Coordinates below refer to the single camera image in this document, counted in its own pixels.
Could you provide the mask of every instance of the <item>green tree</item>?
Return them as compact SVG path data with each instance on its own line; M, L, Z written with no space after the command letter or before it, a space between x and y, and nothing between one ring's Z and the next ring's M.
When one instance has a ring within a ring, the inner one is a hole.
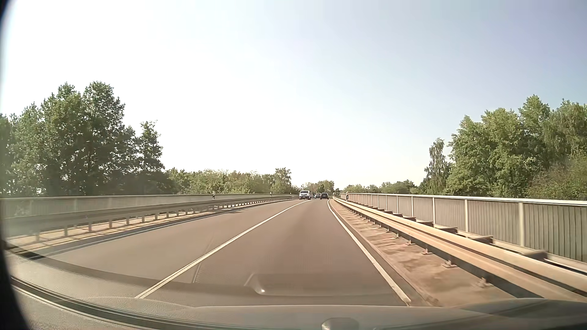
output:
M361 186L360 184L350 184L343 189L346 193L366 193L367 188Z
M547 169L554 159L546 146L545 135L552 111L536 95L528 97L518 111L528 141L528 151L536 158L538 168Z
M33 103L24 108L20 116L12 115L12 180L10 195L14 197L42 196L43 171L43 127L42 112Z
M466 116L449 146L448 194L523 197L539 170L520 118L503 108L486 111L480 123Z
M422 185L419 190L423 194L441 195L446 189L446 181L450 166L446 161L446 156L443 154L443 151L444 140L441 138L436 139L428 150L430 163L428 167L424 169L426 177L423 182L425 182L425 184Z
M576 154L534 178L530 198L587 200L587 156Z
M0 155L2 155L0 158L0 197L10 194L14 179L12 175L12 163L14 162L12 134L12 123L8 117L0 113Z
M410 180L395 183L387 181L381 184L380 191L383 194L410 194L410 189L415 187L416 185Z
M126 176L134 179L133 186L139 194L169 194L173 192L173 184L163 170L160 160L163 147L159 145L159 133L155 130L155 122L142 122L142 133L136 139L137 157L136 172Z
M275 169L274 184L271 186L271 192L274 194L286 194L291 192L292 178L291 171L282 167Z

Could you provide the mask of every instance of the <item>asphalt road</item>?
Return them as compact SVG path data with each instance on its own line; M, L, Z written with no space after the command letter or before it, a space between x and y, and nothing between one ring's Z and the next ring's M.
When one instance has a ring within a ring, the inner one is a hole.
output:
M326 200L254 206L13 267L17 277L76 298L405 306Z

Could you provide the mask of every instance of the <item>car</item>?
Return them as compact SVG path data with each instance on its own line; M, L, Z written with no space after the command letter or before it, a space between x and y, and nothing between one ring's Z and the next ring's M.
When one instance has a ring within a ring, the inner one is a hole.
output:
M301 200L309 200L312 199L312 194L309 190L301 190L299 192L299 199Z

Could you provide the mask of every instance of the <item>white lane marking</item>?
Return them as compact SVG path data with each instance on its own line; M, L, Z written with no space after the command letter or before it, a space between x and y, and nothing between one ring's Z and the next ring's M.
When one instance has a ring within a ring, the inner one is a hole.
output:
M369 253L367 251L367 249L365 249L365 247L363 246L363 244L361 244L361 242L359 242L359 240L355 237L355 235L353 235L353 233L351 233L350 230L348 228L346 228L346 226L338 218L338 215L336 215L336 213L334 213L334 211L332 211L332 208L330 207L330 201L328 201L328 209L330 210L330 212L332 213L332 215L334 215L334 217L338 220L338 223L342 226L342 228L344 228L346 230L347 234L349 234L350 237L353 239L353 241L355 241L355 243L359 246L359 248L361 249L361 251L363 251L363 253L365 254L365 256L367 256L367 258L369 259L369 261L371 261L371 263L373 264L373 266L375 266L375 268L377 268L377 270L379 271L379 274L381 274L381 276L383 276L383 278L385 279L385 281L387 281L387 284L389 284L389 286L392 288L392 290L395 291L395 293L397 293L397 295L400 297L400 299L403 302L405 302L406 305L409 306L410 303L411 303L411 299L395 283L395 281L389 276L389 274L383 269L383 267L381 267L381 265L377 262L377 260L375 260L375 258L373 258L373 256L371 255L371 253Z
M222 249L223 247L225 247L226 245L234 242L237 238L239 238L240 236L243 236L244 234L248 233L249 231L259 227L260 225L264 224L265 222L275 218L276 216L282 214L283 212L286 212L287 210L289 210L292 207L298 206L300 204L303 204L307 201L303 201L301 203L295 204L294 206L290 206L288 208L286 208L285 210L279 212L278 214L275 214L273 216L271 216L270 218L267 218L263 221L261 221L260 223L252 226L251 228L243 231L242 233L236 235L235 237L232 237L230 240L222 243L221 245L219 245L217 248L213 249L212 251L204 254L203 256L201 256L200 258L197 258L196 260L194 260L193 262L187 264L186 266L182 267L180 270L174 272L173 274L165 277L164 279L162 279L159 283L153 285L152 287L146 289L145 291L141 292L138 296L136 296L135 298L145 298L146 296L152 294L153 292L155 292L155 290L159 289L160 287L162 287L163 285L166 285L167 283L171 282L174 278L178 277L179 275L183 274L184 272L186 272L187 270L189 270L190 268L192 268L193 266L201 263L202 261L204 261L206 258L208 258L209 256L213 255L214 253L218 252L220 249Z

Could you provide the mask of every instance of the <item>metal railing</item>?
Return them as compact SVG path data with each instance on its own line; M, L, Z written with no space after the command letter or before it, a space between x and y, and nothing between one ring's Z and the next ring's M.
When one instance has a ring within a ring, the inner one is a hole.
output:
M587 201L341 193L350 201L587 262Z
M0 198L2 207L2 231L4 236L36 235L45 230L68 228L108 221L110 226L117 219L164 213L186 214L209 207L229 207L254 204L263 201L298 198L291 194L219 194L219 195L152 195L152 196L83 196L83 197L32 197Z
M455 260L464 261L481 270L485 280L496 276L539 297L587 301L587 297L581 294L587 292L587 276L583 274L487 244L486 240L462 237L453 228L435 228L431 221L389 214L391 210L383 211L383 207L335 200L388 232L396 233L393 238L401 236L409 244L418 241L426 249L426 254L430 253L429 248L447 254L446 267L455 267Z

